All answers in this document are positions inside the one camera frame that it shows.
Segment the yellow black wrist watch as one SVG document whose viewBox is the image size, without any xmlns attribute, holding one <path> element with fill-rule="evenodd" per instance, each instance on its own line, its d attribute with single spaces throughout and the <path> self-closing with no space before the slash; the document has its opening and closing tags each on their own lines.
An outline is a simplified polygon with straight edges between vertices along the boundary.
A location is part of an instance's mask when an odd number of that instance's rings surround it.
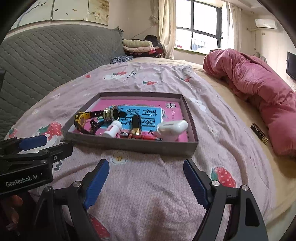
<svg viewBox="0 0 296 241">
<path fill-rule="evenodd" d="M 90 131 L 84 126 L 86 121 L 90 120 Z M 74 126 L 80 133 L 86 135 L 95 135 L 98 129 L 104 124 L 103 111 L 77 112 L 74 117 Z"/>
</svg>

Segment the small white pill bottle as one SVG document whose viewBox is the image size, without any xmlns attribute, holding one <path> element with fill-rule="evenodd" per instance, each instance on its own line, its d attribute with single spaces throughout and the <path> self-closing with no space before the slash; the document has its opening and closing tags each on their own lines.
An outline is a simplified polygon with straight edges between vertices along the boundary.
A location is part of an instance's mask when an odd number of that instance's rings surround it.
<svg viewBox="0 0 296 241">
<path fill-rule="evenodd" d="M 121 129 L 122 129 L 121 122 L 118 121 L 118 120 L 115 120 L 108 126 L 106 131 L 102 134 L 102 137 L 105 137 L 105 138 L 119 138 Z"/>
</svg>

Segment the gold metallic round fitting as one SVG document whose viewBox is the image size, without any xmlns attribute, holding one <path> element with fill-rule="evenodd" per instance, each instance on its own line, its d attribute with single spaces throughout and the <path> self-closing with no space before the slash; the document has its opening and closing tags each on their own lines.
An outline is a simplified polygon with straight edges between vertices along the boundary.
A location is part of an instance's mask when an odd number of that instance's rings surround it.
<svg viewBox="0 0 296 241">
<path fill-rule="evenodd" d="M 103 111 L 103 119 L 106 123 L 110 121 L 118 121 L 119 118 L 120 113 L 116 105 L 112 105 Z"/>
</svg>

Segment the black red white tube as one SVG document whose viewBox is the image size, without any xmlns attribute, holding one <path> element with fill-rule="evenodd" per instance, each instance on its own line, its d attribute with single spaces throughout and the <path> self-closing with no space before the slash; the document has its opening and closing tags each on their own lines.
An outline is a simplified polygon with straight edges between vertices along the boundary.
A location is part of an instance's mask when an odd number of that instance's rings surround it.
<svg viewBox="0 0 296 241">
<path fill-rule="evenodd" d="M 148 140 L 148 141 L 162 141 L 162 138 L 154 137 L 154 136 L 148 136 L 148 135 L 136 135 L 132 133 L 127 132 L 121 132 L 120 133 L 121 138 L 128 138 L 128 139 L 135 139 L 135 140 Z"/>
</svg>

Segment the white earbuds charging case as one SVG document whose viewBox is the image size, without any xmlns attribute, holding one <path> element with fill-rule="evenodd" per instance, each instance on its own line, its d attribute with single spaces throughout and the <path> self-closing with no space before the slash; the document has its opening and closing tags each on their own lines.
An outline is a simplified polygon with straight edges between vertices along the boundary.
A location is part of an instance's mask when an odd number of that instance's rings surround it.
<svg viewBox="0 0 296 241">
<path fill-rule="evenodd" d="M 186 120 L 165 121 L 157 125 L 156 134 L 161 137 L 179 136 L 188 128 Z"/>
</svg>

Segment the pink children's book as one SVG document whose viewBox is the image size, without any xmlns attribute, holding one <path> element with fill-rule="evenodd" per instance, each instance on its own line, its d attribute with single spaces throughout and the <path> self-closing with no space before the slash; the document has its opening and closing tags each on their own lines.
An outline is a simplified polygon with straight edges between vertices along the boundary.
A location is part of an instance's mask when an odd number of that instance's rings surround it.
<svg viewBox="0 0 296 241">
<path fill-rule="evenodd" d="M 118 107 L 120 118 L 118 121 L 122 124 L 121 132 L 132 133 L 132 116 L 140 115 L 142 121 L 141 135 L 153 136 L 157 125 L 165 121 L 181 121 L 185 120 L 185 114 L 179 101 L 165 100 L 140 100 L 140 99 L 98 99 L 86 110 L 88 111 L 104 111 L 106 108 L 116 105 Z M 96 132 L 96 136 L 102 136 L 108 126 L 112 123 L 104 122 L 104 124 Z M 84 128 L 90 131 L 90 120 L 86 121 Z M 176 142 L 187 142 L 189 140 L 187 130 L 179 135 Z"/>
</svg>

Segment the pink strawberry print bedsheet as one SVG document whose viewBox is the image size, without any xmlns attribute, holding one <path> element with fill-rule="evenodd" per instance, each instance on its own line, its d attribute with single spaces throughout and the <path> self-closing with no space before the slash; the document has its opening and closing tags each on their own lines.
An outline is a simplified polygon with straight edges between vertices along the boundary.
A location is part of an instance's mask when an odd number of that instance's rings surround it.
<svg viewBox="0 0 296 241">
<path fill-rule="evenodd" d="M 250 187 L 264 220 L 276 204 L 273 172 L 252 131 L 222 96 L 186 65 L 126 62 L 96 68 L 70 81 L 31 107 L 6 136 L 44 134 L 49 145 L 62 139 L 61 128 L 100 92 L 138 91 L 184 96 L 199 144 L 193 161 L 230 187 Z M 53 167 L 52 186 L 70 185 L 101 159 L 110 173 L 90 214 L 111 240 L 191 240 L 205 214 L 183 173 L 183 159 L 98 147 L 75 146 Z"/>
</svg>

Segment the grey quilted headboard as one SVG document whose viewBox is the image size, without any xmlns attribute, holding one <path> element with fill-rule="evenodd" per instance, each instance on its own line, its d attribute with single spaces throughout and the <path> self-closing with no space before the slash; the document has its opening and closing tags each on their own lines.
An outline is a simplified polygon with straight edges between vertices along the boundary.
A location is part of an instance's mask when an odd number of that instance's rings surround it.
<svg viewBox="0 0 296 241">
<path fill-rule="evenodd" d="M 29 29 L 1 43 L 1 139 L 52 90 L 124 55 L 123 31 L 89 25 Z"/>
</svg>

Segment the black gold label tag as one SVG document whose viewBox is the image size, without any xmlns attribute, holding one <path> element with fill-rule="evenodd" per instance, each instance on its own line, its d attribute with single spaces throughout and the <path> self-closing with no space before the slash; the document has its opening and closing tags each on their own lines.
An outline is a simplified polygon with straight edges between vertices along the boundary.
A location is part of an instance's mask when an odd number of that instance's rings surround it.
<svg viewBox="0 0 296 241">
<path fill-rule="evenodd" d="M 268 145 L 269 139 L 255 123 L 252 123 L 250 128 L 265 145 Z"/>
</svg>

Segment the dark cardboard box tray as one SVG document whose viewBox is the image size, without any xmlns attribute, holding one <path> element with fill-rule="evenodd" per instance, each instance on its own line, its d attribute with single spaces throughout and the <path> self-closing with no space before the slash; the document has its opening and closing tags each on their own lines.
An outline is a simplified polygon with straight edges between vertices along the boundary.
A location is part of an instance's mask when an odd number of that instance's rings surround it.
<svg viewBox="0 0 296 241">
<path fill-rule="evenodd" d="M 63 126 L 76 144 L 191 157 L 198 145 L 192 115 L 181 94 L 102 92 Z"/>
</svg>

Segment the white plastic bottle cap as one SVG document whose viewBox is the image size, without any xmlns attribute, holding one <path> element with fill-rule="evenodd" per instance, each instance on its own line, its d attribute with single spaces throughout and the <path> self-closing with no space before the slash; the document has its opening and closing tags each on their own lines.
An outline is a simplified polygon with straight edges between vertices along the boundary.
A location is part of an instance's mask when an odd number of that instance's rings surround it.
<svg viewBox="0 0 296 241">
<path fill-rule="evenodd" d="M 172 135 L 172 134 L 163 134 L 155 131 L 153 133 L 153 136 L 157 138 L 161 138 L 164 142 L 175 142 L 178 140 L 179 136 L 178 135 Z"/>
</svg>

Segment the blue patterned folded cloth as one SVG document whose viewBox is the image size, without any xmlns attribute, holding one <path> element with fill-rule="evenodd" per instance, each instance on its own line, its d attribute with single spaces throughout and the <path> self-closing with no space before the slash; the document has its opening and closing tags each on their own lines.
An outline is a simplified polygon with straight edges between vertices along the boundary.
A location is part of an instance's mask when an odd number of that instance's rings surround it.
<svg viewBox="0 0 296 241">
<path fill-rule="evenodd" d="M 111 64 L 123 63 L 123 62 L 128 62 L 131 60 L 133 60 L 133 56 L 121 55 L 121 56 L 111 58 L 110 63 Z"/>
</svg>

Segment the pink rolled duvet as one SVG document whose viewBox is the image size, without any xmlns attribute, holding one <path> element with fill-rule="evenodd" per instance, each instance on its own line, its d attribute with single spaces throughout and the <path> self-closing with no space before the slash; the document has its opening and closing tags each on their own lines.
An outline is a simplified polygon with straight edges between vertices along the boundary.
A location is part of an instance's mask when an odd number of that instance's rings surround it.
<svg viewBox="0 0 296 241">
<path fill-rule="evenodd" d="M 277 155 L 295 156 L 295 92 L 269 65 L 225 49 L 206 55 L 203 69 L 225 80 L 234 94 L 259 110 Z"/>
</svg>

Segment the stack of folded blankets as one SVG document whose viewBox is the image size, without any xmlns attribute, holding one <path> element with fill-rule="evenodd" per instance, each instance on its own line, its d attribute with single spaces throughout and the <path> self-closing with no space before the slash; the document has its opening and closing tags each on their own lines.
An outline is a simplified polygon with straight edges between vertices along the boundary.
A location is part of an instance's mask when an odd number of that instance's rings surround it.
<svg viewBox="0 0 296 241">
<path fill-rule="evenodd" d="M 133 58 L 151 57 L 164 58 L 165 50 L 158 38 L 154 35 L 147 35 L 143 40 L 122 40 L 123 49 L 128 56 Z"/>
</svg>

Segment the black television screen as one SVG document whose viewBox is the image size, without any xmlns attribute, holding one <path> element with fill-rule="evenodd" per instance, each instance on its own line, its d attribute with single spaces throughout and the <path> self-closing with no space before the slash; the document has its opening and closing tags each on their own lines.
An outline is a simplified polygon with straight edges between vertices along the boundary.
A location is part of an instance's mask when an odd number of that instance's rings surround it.
<svg viewBox="0 0 296 241">
<path fill-rule="evenodd" d="M 291 52 L 287 52 L 286 73 L 290 78 L 296 80 L 296 55 Z"/>
</svg>

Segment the cream curtain left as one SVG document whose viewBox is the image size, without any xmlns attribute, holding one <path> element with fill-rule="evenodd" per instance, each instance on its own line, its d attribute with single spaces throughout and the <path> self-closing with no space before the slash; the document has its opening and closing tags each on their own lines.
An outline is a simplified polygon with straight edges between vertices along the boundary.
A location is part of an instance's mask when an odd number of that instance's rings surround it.
<svg viewBox="0 0 296 241">
<path fill-rule="evenodd" d="M 167 59 L 174 58 L 176 28 L 176 1 L 159 0 L 159 38 Z"/>
</svg>

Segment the cream curtain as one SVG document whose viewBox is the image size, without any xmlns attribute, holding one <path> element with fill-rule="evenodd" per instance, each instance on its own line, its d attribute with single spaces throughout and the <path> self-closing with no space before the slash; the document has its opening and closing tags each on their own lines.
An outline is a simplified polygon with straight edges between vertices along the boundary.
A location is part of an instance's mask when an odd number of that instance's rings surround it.
<svg viewBox="0 0 296 241">
<path fill-rule="evenodd" d="M 229 41 L 230 48 L 240 52 L 242 44 L 242 16 L 241 8 L 228 3 L 229 8 Z"/>
<path fill-rule="evenodd" d="M 167 59 L 174 58 L 176 28 L 176 1 L 159 0 L 159 38 Z"/>
</svg>

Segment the black framed window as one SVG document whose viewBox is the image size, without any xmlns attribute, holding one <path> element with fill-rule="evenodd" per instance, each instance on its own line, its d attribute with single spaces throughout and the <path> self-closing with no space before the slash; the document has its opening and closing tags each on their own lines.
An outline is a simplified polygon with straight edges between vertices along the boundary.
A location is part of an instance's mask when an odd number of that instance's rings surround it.
<svg viewBox="0 0 296 241">
<path fill-rule="evenodd" d="M 175 48 L 208 54 L 221 47 L 222 1 L 176 1 Z"/>
</svg>

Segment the cream curtain right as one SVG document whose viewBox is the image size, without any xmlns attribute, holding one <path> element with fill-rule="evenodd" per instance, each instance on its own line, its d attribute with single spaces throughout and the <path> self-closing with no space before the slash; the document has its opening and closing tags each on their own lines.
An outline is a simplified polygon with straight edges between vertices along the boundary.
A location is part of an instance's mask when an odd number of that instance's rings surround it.
<svg viewBox="0 0 296 241">
<path fill-rule="evenodd" d="M 240 52 L 242 44 L 242 16 L 241 8 L 228 3 L 229 8 L 229 41 L 230 48 Z"/>
</svg>

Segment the wall painting panels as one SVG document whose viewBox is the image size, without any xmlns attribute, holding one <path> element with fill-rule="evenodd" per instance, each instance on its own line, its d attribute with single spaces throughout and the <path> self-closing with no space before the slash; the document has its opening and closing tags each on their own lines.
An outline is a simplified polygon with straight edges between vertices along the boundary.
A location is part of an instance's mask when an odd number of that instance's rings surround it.
<svg viewBox="0 0 296 241">
<path fill-rule="evenodd" d="M 109 2 L 100 0 L 36 1 L 13 24 L 15 29 L 42 21 L 78 20 L 108 25 Z"/>
</svg>

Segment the white wall air conditioner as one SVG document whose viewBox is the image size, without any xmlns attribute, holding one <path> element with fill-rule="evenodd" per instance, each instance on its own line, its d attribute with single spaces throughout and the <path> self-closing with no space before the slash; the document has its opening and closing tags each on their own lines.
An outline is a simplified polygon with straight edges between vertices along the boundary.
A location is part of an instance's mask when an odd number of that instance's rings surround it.
<svg viewBox="0 0 296 241">
<path fill-rule="evenodd" d="M 277 30 L 277 25 L 273 19 L 255 19 L 255 25 L 258 28 Z"/>
</svg>

